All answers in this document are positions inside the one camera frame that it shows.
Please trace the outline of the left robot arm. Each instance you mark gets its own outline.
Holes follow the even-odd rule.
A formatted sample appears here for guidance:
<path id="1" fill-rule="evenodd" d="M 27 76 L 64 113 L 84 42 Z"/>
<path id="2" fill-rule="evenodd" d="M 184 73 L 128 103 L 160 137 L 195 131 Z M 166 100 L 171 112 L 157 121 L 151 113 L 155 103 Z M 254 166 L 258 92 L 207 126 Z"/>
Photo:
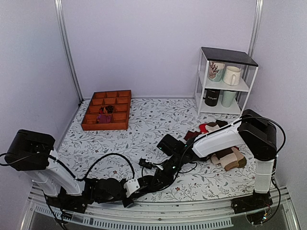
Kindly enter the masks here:
<path id="1" fill-rule="evenodd" d="M 20 129 L 4 154 L 5 165 L 26 172 L 43 190 L 48 205 L 84 213 L 94 202 L 121 201 L 127 207 L 134 199 L 150 192 L 152 176 L 121 181 L 115 178 L 78 179 L 58 159 L 54 143 L 55 139 L 49 134 Z"/>

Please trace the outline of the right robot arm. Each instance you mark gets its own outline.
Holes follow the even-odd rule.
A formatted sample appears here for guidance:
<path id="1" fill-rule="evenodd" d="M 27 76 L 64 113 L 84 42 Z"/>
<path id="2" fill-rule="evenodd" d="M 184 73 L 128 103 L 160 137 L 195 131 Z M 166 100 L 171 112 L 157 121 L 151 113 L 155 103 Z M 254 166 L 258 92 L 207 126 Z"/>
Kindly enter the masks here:
<path id="1" fill-rule="evenodd" d="M 141 185 L 140 192 L 147 194 L 162 191 L 175 181 L 184 164 L 245 144 L 256 160 L 254 194 L 249 197 L 248 205 L 258 209 L 266 202 L 266 193 L 270 190 L 274 161 L 281 150 L 277 147 L 277 129 L 281 128 L 277 122 L 247 109 L 237 120 L 186 143 L 167 134 L 157 147 L 169 159 L 163 162 L 162 168 L 157 169 L 153 176 L 142 178 L 147 184 Z"/>

